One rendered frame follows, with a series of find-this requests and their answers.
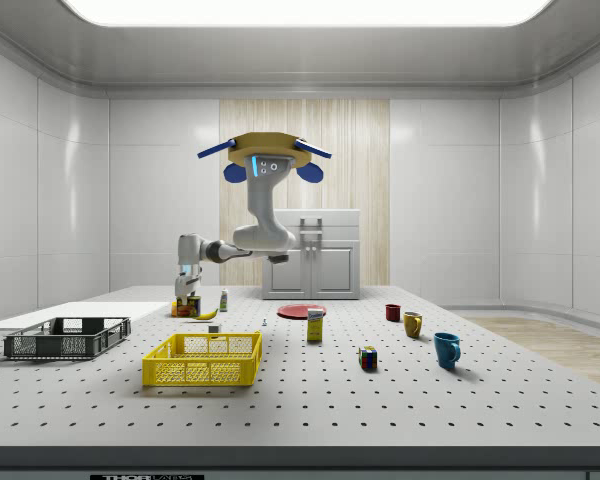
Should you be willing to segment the red plate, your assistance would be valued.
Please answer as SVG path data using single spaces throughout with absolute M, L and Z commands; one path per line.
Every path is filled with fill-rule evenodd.
M 287 304 L 278 308 L 277 315 L 290 320 L 307 320 L 310 310 L 320 310 L 325 316 L 327 309 L 316 304 Z

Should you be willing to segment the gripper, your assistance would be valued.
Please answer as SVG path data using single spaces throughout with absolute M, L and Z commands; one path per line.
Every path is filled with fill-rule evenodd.
M 201 281 L 200 274 L 180 273 L 175 280 L 175 295 L 182 305 L 188 304 L 188 297 L 195 294 Z

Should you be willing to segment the yellow white carton box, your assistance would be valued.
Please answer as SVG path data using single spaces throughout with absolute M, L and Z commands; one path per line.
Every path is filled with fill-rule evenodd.
M 310 342 L 321 342 L 323 331 L 323 319 L 325 311 L 316 306 L 307 310 L 307 340 Z

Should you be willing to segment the blue mug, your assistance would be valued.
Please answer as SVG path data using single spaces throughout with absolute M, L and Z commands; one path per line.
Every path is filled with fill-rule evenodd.
M 451 333 L 438 332 L 434 335 L 434 346 L 439 366 L 453 369 L 461 357 L 459 337 Z

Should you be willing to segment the dark grey basket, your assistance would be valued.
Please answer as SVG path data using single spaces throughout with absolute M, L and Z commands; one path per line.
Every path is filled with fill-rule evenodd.
M 4 338 L 15 360 L 91 359 L 131 334 L 129 317 L 55 317 Z

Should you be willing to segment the white cabinet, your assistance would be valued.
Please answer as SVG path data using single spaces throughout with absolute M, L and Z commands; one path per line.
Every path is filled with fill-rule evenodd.
M 357 299 L 358 209 L 277 209 L 277 219 L 296 237 L 281 264 L 262 263 L 265 299 Z

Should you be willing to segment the yellow basket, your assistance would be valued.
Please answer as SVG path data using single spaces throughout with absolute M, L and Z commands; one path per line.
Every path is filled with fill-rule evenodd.
M 262 333 L 176 333 L 142 359 L 151 386 L 245 386 L 254 383 Z

